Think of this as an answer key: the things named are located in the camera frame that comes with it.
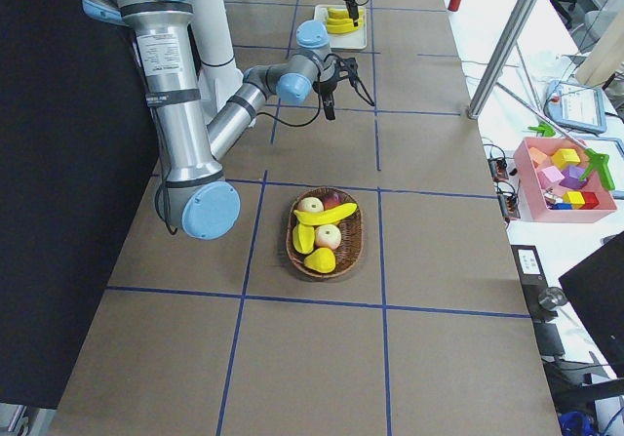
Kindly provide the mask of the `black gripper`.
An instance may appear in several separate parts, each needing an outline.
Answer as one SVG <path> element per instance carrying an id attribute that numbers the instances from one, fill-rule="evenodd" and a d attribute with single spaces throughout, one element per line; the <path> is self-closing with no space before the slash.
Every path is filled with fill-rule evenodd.
<path id="1" fill-rule="evenodd" d="M 349 14 L 349 18 L 352 20 L 353 25 L 357 27 L 359 25 L 359 5 L 357 0 L 343 0 Z"/>
<path id="2" fill-rule="evenodd" d="M 337 88 L 337 84 L 340 80 L 340 72 L 335 71 L 331 77 L 325 79 L 319 78 L 313 84 L 314 91 L 321 96 L 325 118 L 328 121 L 333 121 L 335 119 L 333 92 Z"/>

